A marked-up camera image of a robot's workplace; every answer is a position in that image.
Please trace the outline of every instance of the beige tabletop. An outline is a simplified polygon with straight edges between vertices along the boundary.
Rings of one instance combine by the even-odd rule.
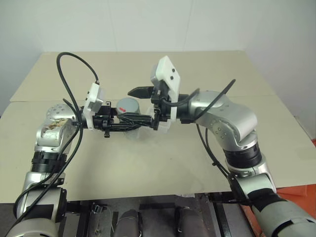
[[[118,64],[121,62],[122,69],[118,70],[121,77],[117,76],[115,80],[110,80],[112,81],[109,84],[111,89],[107,90],[107,98],[114,106],[116,99],[123,96],[120,88],[128,91],[131,87],[137,86],[131,81],[137,83],[139,81],[140,85],[150,85],[148,76],[150,70],[146,68],[150,66],[148,61],[143,60],[140,63],[146,65],[145,74],[138,71],[142,67],[137,67],[136,61],[140,61],[144,55],[155,63],[154,58],[159,59],[164,54],[80,53],[80,55],[96,68],[100,80],[106,78],[105,71],[111,72],[113,77],[116,75],[113,68],[102,69],[101,65],[105,63],[99,62],[100,59],[114,55],[112,62]],[[314,146],[280,99],[253,69],[243,52],[173,53],[171,55],[171,60],[176,55],[173,61],[182,75],[181,88],[186,93],[196,87],[220,90],[230,79],[238,79],[228,96],[233,102],[244,104],[256,113],[259,122],[257,127],[259,145],[268,160],[277,187],[316,183]],[[195,79],[188,82],[185,75],[192,75],[188,67],[194,68],[193,70],[198,73],[196,65],[198,55],[210,60],[209,67],[206,68],[207,63],[204,62],[202,67],[204,73],[199,73]],[[54,71],[55,57],[56,53],[46,53],[39,59],[0,119],[0,188],[6,190],[0,195],[2,203],[15,201],[21,192],[25,174],[31,166],[34,154],[36,130],[43,122],[47,109],[52,105],[62,103],[62,97],[67,98],[59,77]],[[183,63],[184,58],[186,58],[187,67]],[[188,62],[189,58],[194,58],[192,65]],[[183,63],[182,70],[185,73],[182,73],[177,65],[181,63]],[[133,70],[130,64],[138,69]],[[75,83],[75,80],[71,79],[72,72],[68,70],[67,73],[69,73],[67,77],[69,84],[74,88],[75,96],[83,98],[93,81],[92,77],[88,72],[86,76],[84,73],[77,74],[80,83]],[[88,82],[85,83],[83,78],[87,78]],[[29,92],[28,89],[32,84],[33,90]],[[240,84],[252,85],[253,89],[251,90],[251,86],[243,87]],[[52,101],[47,101],[45,94],[50,96]],[[139,102],[141,112],[145,113],[151,105],[150,101],[140,100]],[[210,136],[209,142],[215,155],[224,162],[224,154],[213,136]],[[173,123],[167,134],[143,127],[140,130],[140,138],[137,140],[130,140],[123,133],[114,132],[111,133],[109,139],[106,139],[101,131],[85,130],[79,152],[66,169],[64,188],[68,191],[68,200],[229,191],[227,181],[211,165],[210,158],[198,137],[196,126],[180,122]]]
[[[59,101],[68,97],[60,81],[56,56],[44,53],[22,82],[11,101]],[[152,85],[153,65],[168,55],[181,77],[181,93],[222,90],[232,79],[237,82],[231,96],[274,95],[265,80],[254,69],[242,51],[219,52],[79,52],[96,71],[106,99],[121,99],[137,86]],[[79,60],[64,56],[61,60],[65,78],[76,98],[83,98],[93,74]]]

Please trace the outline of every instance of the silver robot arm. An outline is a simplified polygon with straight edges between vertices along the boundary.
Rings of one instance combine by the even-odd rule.
[[[51,182],[65,164],[71,144],[63,151],[60,159],[57,158],[76,130],[76,126],[73,125],[75,121],[76,116],[65,104],[53,106],[47,111],[44,123],[37,130],[31,171],[26,174],[22,191],[43,181],[52,172],[53,174],[46,182],[21,197],[16,208],[17,218],[27,210],[44,190],[44,186]],[[26,236],[26,234],[32,237],[58,236],[56,223],[64,217],[67,203],[67,192],[59,187],[64,184],[64,179],[63,173],[34,209],[10,230],[8,237]]]
[[[198,115],[219,93],[200,92],[187,104],[189,117]],[[291,201],[276,194],[266,159],[260,152],[257,118],[246,106],[223,95],[195,121],[216,137],[231,172],[228,181],[239,200],[247,200],[267,237],[315,236],[316,220]]]

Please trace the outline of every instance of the white wall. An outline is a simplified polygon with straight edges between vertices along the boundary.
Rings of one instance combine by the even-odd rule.
[[[316,138],[316,1],[274,1],[246,52],[309,136]]]
[[[300,40],[310,37],[311,22],[315,22],[315,11],[312,13],[314,6],[313,0],[297,0],[289,4],[286,0],[2,0],[0,114],[44,51],[246,49],[292,113],[300,116],[308,130],[313,130],[307,113],[311,108],[310,103],[297,110],[291,109],[293,104],[296,107],[300,104],[297,98],[303,99],[307,93],[294,96],[292,91],[297,85],[283,85],[282,82],[289,77],[282,72],[293,74],[287,70],[293,68],[293,61],[283,53],[293,46],[304,48],[305,43],[300,43]],[[289,19],[277,17],[274,8],[286,9],[283,14]],[[292,11],[297,21],[291,18]],[[274,21],[283,30],[283,33],[277,31],[280,40],[274,37],[277,29]],[[293,26],[298,28],[301,37],[291,35]],[[286,39],[287,44],[282,40],[284,32],[291,36]],[[299,56],[305,54],[304,51],[296,51],[301,52],[296,53]],[[279,70],[272,70],[275,64],[268,58],[278,59],[275,61],[283,62],[283,67],[279,65]],[[315,81],[313,67],[301,65],[297,69],[305,73],[305,82],[300,86],[311,90],[311,86],[306,84]]]

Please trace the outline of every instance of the cable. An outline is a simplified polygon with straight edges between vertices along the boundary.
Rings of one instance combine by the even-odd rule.
[[[235,83],[236,79],[233,79],[217,96],[216,98],[201,112],[199,113],[194,121],[196,121],[197,119],[199,119],[201,116],[203,116],[224,94],[226,94],[229,89],[233,86],[233,84]],[[215,155],[213,154],[213,152],[211,151],[211,148],[209,146],[209,143],[208,143],[208,129],[206,128],[205,129],[205,141],[203,139],[203,136],[202,136],[202,133],[201,133],[201,130],[199,128],[199,125],[197,125],[197,132],[199,134],[199,137],[203,143],[203,146],[204,148],[206,149],[208,155],[210,156],[210,158],[212,159],[213,161],[213,165],[217,166],[218,169],[222,172],[222,174],[227,178],[228,175],[229,175],[229,172],[228,170],[219,162],[219,160],[215,157]]]
[[[216,96],[216,98],[201,112],[199,113],[195,118],[194,121],[199,119],[201,116],[203,116],[224,94],[226,94],[229,89],[233,86],[236,79],[233,79],[219,94]]]
[[[201,141],[202,141],[202,143],[203,143],[203,146],[204,146],[204,148],[206,149],[208,155],[210,156],[210,158],[212,159],[212,161],[214,162],[214,164],[218,167],[218,169],[222,172],[222,174],[225,176],[225,178],[227,178],[227,177],[228,177],[228,174],[229,174],[228,171],[227,171],[227,170],[221,165],[221,163],[216,159],[216,157],[214,156],[214,154],[212,153],[212,151],[207,148],[207,145],[206,145],[206,143],[205,143],[205,141],[204,141],[204,139],[203,139],[201,130],[200,130],[200,128],[199,128],[199,125],[198,125],[198,124],[196,124],[196,125],[197,125],[197,131],[198,131],[199,137],[200,137],[200,139],[201,139]]]
[[[109,210],[109,213],[110,213],[110,217],[111,217],[111,228],[112,228],[112,231],[113,231],[113,233],[114,233],[114,228],[113,228],[113,223],[112,223],[112,212],[111,212],[109,206],[107,206],[107,209]]]
[[[165,105],[168,105],[170,107],[179,107],[181,105],[184,105],[186,103],[189,102],[189,100],[191,100],[195,95],[197,95],[199,93],[199,88],[196,89],[195,91],[193,91],[189,96],[187,96],[185,99],[181,100],[181,101],[178,101],[178,102],[169,102],[169,101],[166,101],[166,99],[162,99],[161,102]]]
[[[80,143],[82,141],[82,136],[83,136],[83,125],[82,125],[82,118],[81,118],[81,114],[80,114],[80,110],[79,110],[79,107],[78,107],[78,104],[76,102],[76,99],[74,98],[67,82],[66,82],[66,79],[63,75],[63,72],[62,72],[62,69],[61,69],[61,65],[60,65],[60,59],[62,56],[64,55],[69,55],[69,56],[73,56],[77,59],[79,59],[80,61],[82,61],[88,68],[90,68],[90,70],[93,72],[94,76],[95,76],[95,83],[98,84],[99,83],[99,79],[98,79],[98,76],[96,74],[96,72],[92,69],[92,67],[86,62],[84,61],[82,58],[80,58],[79,56],[75,55],[75,54],[72,54],[72,53],[68,53],[68,52],[62,52],[60,54],[58,54],[57,58],[56,58],[56,64],[57,64],[57,70],[58,70],[58,73],[59,73],[59,76],[61,78],[61,81],[63,82],[64,86],[65,86],[65,89],[66,91],[68,92],[70,98],[71,98],[71,101],[74,105],[74,110],[73,112],[75,112],[75,115],[77,117],[77,130],[79,130],[79,139],[77,141],[77,144],[76,144],[76,147],[74,148],[74,151],[72,152],[72,154],[70,155],[70,157],[68,158],[68,160],[66,161],[65,165],[61,168],[61,170],[56,174],[56,176],[52,179],[52,181],[49,183],[49,185],[42,191],[42,193],[33,201],[33,203],[28,206],[28,208],[26,209],[26,211],[14,222],[14,224],[12,225],[12,227],[10,228],[10,230],[16,225],[18,224],[19,222],[21,222],[23,220],[23,218],[26,217],[26,215],[28,213],[30,213],[30,211],[34,208],[34,206],[39,202],[39,200],[48,192],[48,190],[54,185],[54,183],[56,182],[56,180],[59,178],[59,176],[64,172],[64,170],[67,168],[67,166],[69,165],[69,163],[72,161],[73,157],[75,156],[79,146],[80,146]],[[66,143],[65,144],[65,148],[70,144],[70,142]]]
[[[63,99],[63,101],[71,108],[71,110],[74,112],[74,114],[76,114],[76,111],[75,109],[73,108],[72,104],[67,101],[66,99]],[[74,132],[74,134],[71,136],[71,138],[69,139],[68,142],[66,142],[66,144],[64,145],[64,147],[60,150],[60,153],[57,157],[57,160],[60,160],[60,157],[62,155],[62,153],[64,152],[64,150],[69,146],[69,144],[72,142],[72,140],[75,138],[75,136],[77,135],[79,131],[79,127],[77,126],[77,129],[76,131]],[[17,218],[17,206],[19,204],[19,201],[20,199],[25,195],[27,194],[29,191],[39,187],[41,184],[45,183],[47,180],[49,180],[54,174],[55,174],[55,171],[57,170],[57,167],[58,166],[54,166],[53,170],[51,171],[51,173],[45,178],[43,179],[42,181],[30,186],[28,189],[24,190],[19,196],[18,198],[16,199],[14,205],[13,205],[13,215],[15,216],[15,218]]]
[[[91,71],[92,73],[94,74],[94,77],[95,77],[95,83],[96,84],[99,84],[99,78],[98,78],[98,75],[96,74],[95,70],[82,58],[80,58],[79,56],[73,54],[73,53],[69,53],[69,52],[62,52],[60,54],[58,54],[57,58],[56,58],[56,62],[57,62],[57,69],[58,69],[58,73],[59,73],[59,76],[60,77],[63,77],[63,72],[61,70],[61,67],[60,67],[60,58],[64,55],[68,55],[68,56],[72,56],[74,58],[77,58],[78,60],[82,61]]]
[[[217,166],[220,166],[225,173],[229,174],[229,171],[220,163],[220,161],[216,158],[216,156],[212,152],[211,148],[209,147],[209,143],[208,143],[208,129],[207,128],[205,129],[205,143],[206,143],[207,149],[208,149],[208,151],[210,153],[210,156],[211,156],[212,160],[214,161],[214,163]]]
[[[149,127],[151,126],[151,121],[140,121],[140,120],[135,120],[132,118],[129,118],[128,115],[139,115],[139,114],[133,114],[133,113],[124,113],[124,114],[120,114],[117,115],[117,118],[120,119],[121,121],[130,124],[131,126],[145,126],[145,127]]]

